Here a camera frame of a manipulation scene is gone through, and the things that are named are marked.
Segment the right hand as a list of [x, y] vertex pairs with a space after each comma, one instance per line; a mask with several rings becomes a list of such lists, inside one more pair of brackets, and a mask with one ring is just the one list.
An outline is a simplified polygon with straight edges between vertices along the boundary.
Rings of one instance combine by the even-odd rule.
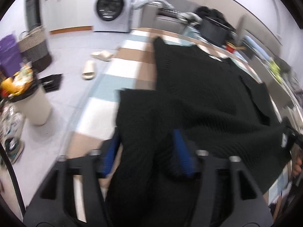
[[296, 160], [293, 164], [292, 175], [297, 177], [302, 172], [302, 150], [298, 153]]

